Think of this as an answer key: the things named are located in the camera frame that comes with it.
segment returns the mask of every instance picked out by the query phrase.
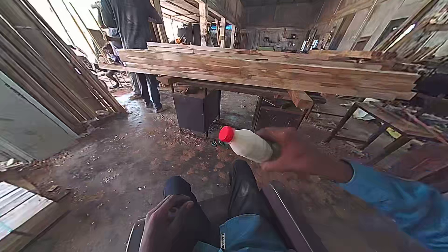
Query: yellow object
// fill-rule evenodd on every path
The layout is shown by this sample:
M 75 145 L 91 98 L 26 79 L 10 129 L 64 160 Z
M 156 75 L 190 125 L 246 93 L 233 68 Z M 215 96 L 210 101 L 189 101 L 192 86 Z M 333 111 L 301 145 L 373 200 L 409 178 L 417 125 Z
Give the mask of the yellow object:
M 391 135 L 393 138 L 397 139 L 399 137 L 401 137 L 401 134 L 396 132 L 393 128 L 389 127 L 386 129 L 386 131 L 389 133 L 389 135 Z

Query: jeans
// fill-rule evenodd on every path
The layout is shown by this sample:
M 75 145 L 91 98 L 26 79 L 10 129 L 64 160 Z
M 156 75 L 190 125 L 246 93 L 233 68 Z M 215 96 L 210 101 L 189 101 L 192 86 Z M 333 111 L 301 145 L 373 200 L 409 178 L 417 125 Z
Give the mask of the jeans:
M 142 95 L 142 91 L 140 91 L 140 85 L 137 82 L 137 73 L 129 73 L 129 78 L 132 83 L 132 93 L 135 95 Z
M 136 73 L 135 75 L 137 76 L 137 82 L 146 104 L 154 104 L 155 109 L 161 109 L 162 103 L 160 102 L 159 81 L 156 79 L 156 75 L 140 73 Z
M 265 198 L 258 190 L 257 182 L 249 165 L 243 160 L 236 160 L 230 176 L 232 186 L 228 218 L 252 213 L 271 220 L 271 214 Z M 165 183 L 164 197 L 171 194 L 183 194 L 194 202 L 188 213 L 183 229 L 172 243 L 171 251 L 192 251 L 198 241 L 220 247 L 220 234 L 213 229 L 196 196 L 191 192 L 191 185 L 179 176 L 171 177 Z

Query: person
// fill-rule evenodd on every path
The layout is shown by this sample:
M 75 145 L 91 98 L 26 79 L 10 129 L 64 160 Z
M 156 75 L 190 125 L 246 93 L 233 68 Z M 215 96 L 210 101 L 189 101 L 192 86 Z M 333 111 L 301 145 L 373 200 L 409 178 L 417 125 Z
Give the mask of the person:
M 146 42 L 153 40 L 149 22 L 163 23 L 147 0 L 101 0 L 101 14 L 105 26 L 118 29 L 121 43 L 126 49 L 146 49 Z M 158 113 L 164 111 L 156 75 L 135 73 L 131 76 L 137 80 L 146 107 L 154 107 Z
M 436 189 L 337 161 L 307 144 L 294 128 L 266 128 L 257 134 L 281 146 L 280 156 L 262 163 L 263 170 L 324 176 L 391 217 L 427 248 L 448 251 L 448 201 Z M 190 185 L 181 177 L 170 178 L 165 199 L 146 215 L 139 251 L 218 251 L 219 233 L 224 234 L 225 251 L 287 251 L 245 161 L 235 161 L 230 180 L 230 219 L 214 232 Z
M 120 57 L 118 57 L 117 55 L 114 54 L 113 46 L 111 44 L 105 44 L 101 49 L 106 53 L 107 57 L 111 60 L 111 62 L 113 64 L 119 64 L 119 65 L 122 64 Z M 120 81 L 117 80 L 117 78 L 115 78 L 115 75 L 114 75 L 116 72 L 118 72 L 118 71 L 117 70 L 108 70 L 105 74 L 103 74 L 115 82 L 115 85 L 110 87 L 111 89 L 120 87 Z
M 101 1 L 96 1 L 94 4 L 91 5 L 92 8 L 98 10 L 98 24 L 100 28 L 107 29 L 108 33 L 107 35 L 103 34 L 104 40 L 108 41 L 109 44 L 112 46 L 113 54 L 115 56 L 118 56 L 117 49 L 123 48 L 123 45 L 121 44 L 121 37 L 120 33 L 118 32 L 117 28 L 108 28 L 105 26 L 103 22 L 103 15 L 101 11 Z M 111 72 L 112 75 L 115 73 L 114 70 L 109 70 L 108 73 Z M 137 76 L 135 73 L 129 73 L 129 78 L 131 79 L 132 84 L 132 95 L 129 97 L 130 100 L 138 100 L 142 98 L 142 92 L 140 91 L 140 86 L 137 82 Z

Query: red bottle cap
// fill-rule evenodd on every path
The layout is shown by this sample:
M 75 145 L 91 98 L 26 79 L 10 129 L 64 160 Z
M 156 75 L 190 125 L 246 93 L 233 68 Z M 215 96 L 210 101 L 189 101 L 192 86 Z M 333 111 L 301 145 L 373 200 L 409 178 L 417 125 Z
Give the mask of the red bottle cap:
M 224 126 L 219 135 L 219 139 L 225 143 L 230 143 L 235 135 L 235 129 L 230 126 Z

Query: white bottle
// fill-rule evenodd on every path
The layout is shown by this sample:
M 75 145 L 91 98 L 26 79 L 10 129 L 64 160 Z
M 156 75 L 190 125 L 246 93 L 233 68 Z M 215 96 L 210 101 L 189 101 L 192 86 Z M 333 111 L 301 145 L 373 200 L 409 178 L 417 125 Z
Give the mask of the white bottle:
M 265 162 L 272 156 L 269 143 L 250 130 L 235 130 L 224 126 L 220 131 L 219 139 L 228 143 L 237 155 L 257 163 Z

